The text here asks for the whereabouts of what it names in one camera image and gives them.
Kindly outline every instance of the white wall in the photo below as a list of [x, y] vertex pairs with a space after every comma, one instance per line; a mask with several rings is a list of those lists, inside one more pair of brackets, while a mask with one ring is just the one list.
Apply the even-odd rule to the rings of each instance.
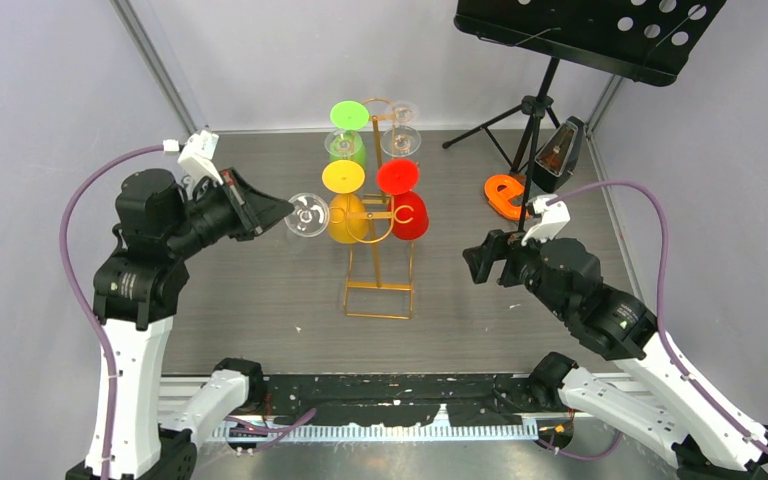
[[[148, 1], [221, 130], [330, 127], [336, 102], [374, 96], [416, 103], [417, 126], [471, 127], [536, 94], [549, 61], [459, 32], [455, 0]], [[558, 115], [587, 118], [607, 79], [561, 63]]]
[[[106, 1], [0, 0], [0, 479], [57, 479], [86, 454], [95, 337], [60, 266], [60, 215], [78, 184], [125, 151], [180, 137]], [[71, 245], [85, 290], [114, 242], [115, 170], [78, 206]]]
[[[768, 423], [768, 2], [729, 1], [678, 81], [626, 84], [597, 133], [611, 178], [649, 185], [671, 221], [665, 319], [689, 358]], [[621, 192], [652, 302], [657, 223]]]

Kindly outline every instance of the gray floor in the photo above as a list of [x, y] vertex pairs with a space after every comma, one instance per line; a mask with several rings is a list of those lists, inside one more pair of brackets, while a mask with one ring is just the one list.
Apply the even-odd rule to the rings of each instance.
[[[511, 226], [482, 193], [484, 181], [507, 166], [483, 134], [449, 150], [440, 144], [453, 132], [422, 135], [423, 145], [412, 157], [421, 170], [415, 190], [426, 202], [431, 227], [417, 242], [412, 320], [344, 316], [348, 248], [327, 234], [297, 237], [280, 224], [253, 242], [220, 241], [189, 261], [191, 279], [180, 299], [164, 372], [202, 374], [226, 356], [261, 362], [268, 373], [528, 372], [549, 351], [591, 370], [614, 371], [580, 347], [524, 288], [497, 286], [492, 280], [501, 265], [487, 284], [472, 284], [462, 250], [480, 244], [488, 230]], [[496, 135], [515, 150], [520, 132]], [[328, 159], [324, 136], [225, 135], [216, 162], [236, 167], [266, 193], [289, 198], [312, 192], [330, 201], [333, 194], [321, 182]], [[371, 151], [367, 163], [373, 175]], [[585, 148], [564, 190], [593, 181]], [[374, 186], [372, 180], [367, 184]], [[581, 240], [601, 259], [605, 281], [630, 291], [604, 198], [588, 194], [568, 205], [572, 221], [562, 236]], [[385, 281], [401, 281], [406, 244], [394, 238], [383, 243]], [[368, 248], [359, 249], [357, 261], [358, 273], [371, 275]], [[400, 293], [370, 292], [353, 296], [351, 305], [400, 311], [406, 303]]]

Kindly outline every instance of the white connector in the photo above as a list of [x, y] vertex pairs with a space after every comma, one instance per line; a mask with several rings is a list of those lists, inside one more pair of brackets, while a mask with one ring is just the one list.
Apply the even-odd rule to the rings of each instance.
[[174, 138], [163, 141], [163, 153], [174, 153], [177, 155], [181, 151], [181, 144]]
[[220, 185], [223, 183], [219, 171], [212, 162], [217, 142], [219, 142], [219, 135], [209, 130], [202, 130], [191, 135], [184, 144], [181, 155], [178, 156], [178, 165], [194, 182], [210, 177]]
[[522, 237], [523, 245], [531, 238], [540, 242], [551, 240], [569, 223], [569, 210], [567, 210], [564, 202], [558, 202], [551, 206], [546, 205], [546, 202], [555, 197], [557, 195], [540, 195], [531, 200], [534, 215], [540, 219], [540, 222], [529, 228], [525, 236]]

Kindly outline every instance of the cable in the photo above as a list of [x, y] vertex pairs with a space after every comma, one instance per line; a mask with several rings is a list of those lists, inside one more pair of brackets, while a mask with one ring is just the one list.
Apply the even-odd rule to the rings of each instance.
[[262, 451], [266, 450], [267, 448], [275, 446], [275, 444], [280, 442], [284, 437], [289, 435], [293, 430], [295, 430], [295, 429], [301, 427], [302, 425], [310, 422], [315, 415], [316, 415], [316, 409], [315, 408], [311, 408], [310, 410], [305, 412], [304, 415], [299, 417], [299, 419], [296, 420], [296, 422], [293, 423], [292, 425], [290, 425], [289, 427], [278, 427], [278, 428], [262, 427], [262, 426], [258, 426], [258, 425], [255, 425], [253, 423], [247, 422], [245, 420], [240, 420], [240, 419], [237, 419], [237, 418], [234, 418], [234, 417], [226, 417], [225, 420], [227, 420], [229, 422], [235, 422], [235, 423], [240, 424], [240, 425], [244, 425], [246, 428], [240, 429], [238, 431], [242, 431], [242, 432], [245, 432], [245, 433], [253, 432], [253, 433], [256, 433], [256, 434], [259, 434], [259, 435], [266, 435], [266, 434], [270, 434], [270, 433], [280, 433], [280, 435], [278, 435], [277, 437], [273, 438], [272, 440], [264, 443], [263, 445], [261, 445], [259, 447], [256, 447], [256, 448], [248, 449], [248, 452], [250, 454], [254, 454], [254, 453], [262, 452]]
[[95, 314], [90, 307], [89, 301], [84, 297], [81, 291], [81, 286], [78, 283], [78, 279], [75, 276], [75, 269], [72, 268], [72, 259], [69, 257], [69, 221], [72, 218], [72, 212], [75, 210], [75, 205], [78, 204], [81, 196], [87, 189], [95, 183], [102, 175], [108, 172], [113, 167], [120, 163], [126, 162], [132, 158], [139, 157], [140, 155], [163, 151], [162, 145], [155, 145], [151, 147], [140, 148], [133, 152], [126, 153], [120, 157], [111, 160], [106, 165], [102, 166], [95, 171], [89, 178], [84, 180], [84, 183], [78, 187], [78, 190], [69, 199], [69, 203], [66, 204], [66, 210], [63, 212], [63, 217], [60, 219], [60, 261], [63, 262], [63, 270], [66, 271], [66, 279], [69, 282], [69, 287], [72, 289], [72, 293], [75, 294], [75, 298], [78, 300], [78, 305], [81, 306], [81, 310], [84, 311], [87, 320], [90, 322], [90, 326], [98, 337], [98, 342], [101, 344], [101, 350], [104, 353], [105, 363], [107, 364], [107, 412], [106, 421], [104, 424], [104, 436], [101, 444], [101, 480], [110, 479], [110, 450], [112, 448], [111, 441], [113, 439], [113, 420], [116, 416], [116, 393], [118, 387], [118, 374], [116, 372], [116, 358], [113, 355], [113, 347], [110, 345], [110, 339], [107, 338], [107, 334], [104, 332], [104, 328], [96, 318]]
[[520, 405], [517, 405], [514, 403], [510, 398], [508, 398], [506, 395], [502, 395], [502, 392], [493, 389], [493, 396], [496, 397], [496, 400], [501, 400], [502, 402], [506, 403], [509, 407], [513, 407], [516, 410], [519, 410], [521, 412], [527, 412], [528, 409], [525, 407], [522, 407]]
[[549, 441], [548, 442], [543, 440], [542, 438], [538, 438], [537, 439], [537, 443], [539, 443], [541, 446], [543, 446], [545, 448], [548, 448], [549, 450], [555, 451], [555, 453], [563, 455], [564, 457], [572, 458], [572, 459], [575, 459], [575, 460], [581, 460], [583, 462], [593, 462], [593, 461], [596, 461], [596, 460], [602, 460], [603, 458], [607, 458], [612, 453], [614, 453], [614, 450], [616, 450], [617, 447], [620, 445], [620, 440], [622, 440], [622, 437], [623, 437], [623, 433], [621, 431], [617, 430], [617, 434], [614, 435], [614, 441], [613, 441], [613, 443], [611, 443], [611, 446], [608, 447], [607, 450], [605, 450], [604, 452], [602, 452], [602, 453], [600, 453], [598, 455], [579, 455], [577, 453], [570, 453], [570, 452], [566, 452], [564, 450], [561, 450], [559, 448], [555, 448], [552, 445], [552, 442], [555, 441], [555, 434], [554, 433], [552, 434], [551, 437], [549, 437]]
[[666, 322], [664, 321], [665, 317], [663, 315], [664, 311], [664, 278], [666, 276], [666, 267], [667, 267], [667, 256], [669, 253], [669, 229], [667, 227], [667, 217], [664, 214], [664, 209], [661, 207], [660, 202], [658, 202], [658, 199], [655, 198], [655, 195], [649, 191], [648, 188], [645, 186], [632, 181], [627, 180], [608, 180], [604, 182], [596, 182], [591, 183], [589, 185], [585, 185], [581, 188], [578, 188], [576, 190], [573, 190], [571, 192], [565, 193], [563, 195], [559, 195], [548, 202], [546, 202], [546, 205], [552, 205], [558, 202], [562, 202], [568, 198], [574, 197], [576, 195], [589, 192], [590, 190], [596, 190], [601, 189], [602, 187], [610, 187], [610, 186], [622, 186], [622, 187], [630, 187], [638, 192], [642, 193], [648, 200], [649, 203], [652, 204], [652, 207], [655, 208], [655, 213], [658, 214], [658, 221], [661, 224], [661, 259], [658, 264], [658, 283], [656, 287], [656, 301], [657, 304], [655, 305], [655, 315], [658, 318], [658, 337], [661, 339], [661, 343], [664, 344], [664, 350], [667, 352], [667, 356], [670, 357], [670, 361], [678, 368], [679, 372], [687, 378], [687, 380], [690, 382], [691, 385], [696, 389], [697, 392], [711, 405], [711, 407], [714, 408], [720, 415], [722, 415], [723, 418], [728, 421], [728, 423], [731, 424], [732, 427], [735, 428], [738, 432], [740, 432], [741, 435], [743, 435], [743, 438], [749, 439], [749, 441], [756, 446], [759, 450], [761, 450], [765, 455], [768, 456], [768, 446], [761, 443], [759, 440], [757, 440], [755, 437], [752, 436], [752, 432], [746, 429], [743, 425], [740, 424], [740, 422], [737, 421], [736, 418], [734, 418], [728, 411], [726, 411], [725, 407], [720, 405], [719, 402], [707, 391], [705, 390], [705, 387], [702, 386], [701, 383], [699, 383], [695, 378], [693, 378], [692, 375], [690, 375], [690, 371], [687, 369], [687, 367], [682, 363], [681, 359], [678, 358], [678, 355], [676, 355], [675, 351], [673, 350], [673, 347], [670, 345], [670, 342], [667, 340], [667, 327]]

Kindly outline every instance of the red cup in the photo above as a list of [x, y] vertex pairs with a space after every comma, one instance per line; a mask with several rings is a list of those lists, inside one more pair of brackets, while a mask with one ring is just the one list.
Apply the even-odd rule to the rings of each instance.
[[428, 210], [425, 202], [414, 192], [394, 195], [396, 219], [393, 235], [401, 240], [416, 240], [428, 231]]
[[382, 192], [401, 195], [419, 181], [419, 168], [407, 158], [394, 158], [378, 170], [377, 180]]

